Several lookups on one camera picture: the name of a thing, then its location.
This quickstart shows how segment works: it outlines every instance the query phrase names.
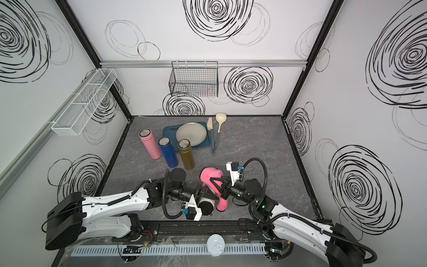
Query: metal bottle cap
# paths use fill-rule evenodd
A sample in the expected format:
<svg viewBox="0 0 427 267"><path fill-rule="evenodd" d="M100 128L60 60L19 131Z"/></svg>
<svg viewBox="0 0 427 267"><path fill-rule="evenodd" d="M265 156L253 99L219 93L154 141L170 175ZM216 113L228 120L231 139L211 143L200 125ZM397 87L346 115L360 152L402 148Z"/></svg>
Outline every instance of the metal bottle cap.
<svg viewBox="0 0 427 267"><path fill-rule="evenodd" d="M150 129L148 129L148 128L145 128L145 129L142 129L142 130L139 132L139 136L140 136L140 137L147 137L147 136L149 136L149 135L150 135L150 133L151 133L151 130L150 130Z"/></svg>
<svg viewBox="0 0 427 267"><path fill-rule="evenodd" d="M161 145L162 147L167 146L169 143L170 143L170 140L167 137L162 137L159 140L159 145Z"/></svg>
<svg viewBox="0 0 427 267"><path fill-rule="evenodd" d="M187 147L190 146L190 141L188 141L187 139L182 139L179 143L178 143L178 147L181 149L186 149Z"/></svg>

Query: metal plate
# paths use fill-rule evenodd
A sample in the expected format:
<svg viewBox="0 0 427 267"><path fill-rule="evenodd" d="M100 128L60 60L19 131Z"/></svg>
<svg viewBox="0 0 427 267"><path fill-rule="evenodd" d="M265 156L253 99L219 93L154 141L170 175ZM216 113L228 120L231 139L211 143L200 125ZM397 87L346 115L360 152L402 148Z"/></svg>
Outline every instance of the metal plate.
<svg viewBox="0 0 427 267"><path fill-rule="evenodd" d="M197 122L190 122L179 127L178 131L176 131L176 140L179 142L182 139L187 139L193 147L201 144L207 134L208 132L203 125Z"/></svg>

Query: teal tray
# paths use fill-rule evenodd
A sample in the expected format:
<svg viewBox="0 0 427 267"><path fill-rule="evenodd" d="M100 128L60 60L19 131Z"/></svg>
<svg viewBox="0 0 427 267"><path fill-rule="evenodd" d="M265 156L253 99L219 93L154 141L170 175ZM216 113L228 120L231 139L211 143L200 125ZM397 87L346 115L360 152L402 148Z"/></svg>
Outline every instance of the teal tray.
<svg viewBox="0 0 427 267"><path fill-rule="evenodd" d="M207 147L211 144L211 139L209 138L209 132L208 132L208 126L206 125L206 122L199 121L197 123L200 123L203 125L203 127L206 129L206 138L203 140L202 143L198 144L197 146L191 146L192 148L198 148L198 147ZM176 131L178 131L179 127L181 125L172 125L172 126L166 126L163 128L163 137L169 138L170 142L172 143L173 150L179 151L178 148L178 140L176 140Z"/></svg>

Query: cream ladle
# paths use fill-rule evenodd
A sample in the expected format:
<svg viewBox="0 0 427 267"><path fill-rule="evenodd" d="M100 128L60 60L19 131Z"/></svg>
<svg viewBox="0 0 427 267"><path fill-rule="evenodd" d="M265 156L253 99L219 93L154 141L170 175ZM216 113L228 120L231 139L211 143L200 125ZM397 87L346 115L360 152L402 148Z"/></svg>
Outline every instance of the cream ladle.
<svg viewBox="0 0 427 267"><path fill-rule="evenodd" d="M219 131L221 130L221 125L225 122L225 120L227 119L227 115L225 115L224 113L218 113L216 116L216 121L218 122L219 126L218 126L218 135L216 136L216 141L215 141L215 150L218 147L218 143L219 143Z"/></svg>

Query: blue water bottle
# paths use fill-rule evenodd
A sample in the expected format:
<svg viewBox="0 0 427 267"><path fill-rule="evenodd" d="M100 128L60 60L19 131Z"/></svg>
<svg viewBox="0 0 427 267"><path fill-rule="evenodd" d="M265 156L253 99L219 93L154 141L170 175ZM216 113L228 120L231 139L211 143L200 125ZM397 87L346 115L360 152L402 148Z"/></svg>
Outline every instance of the blue water bottle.
<svg viewBox="0 0 427 267"><path fill-rule="evenodd" d="M178 159L176 158L175 150L173 150L173 146L170 143L169 138L160 138L159 147L164 159L166 160L167 166L169 168L175 168L178 166Z"/></svg>

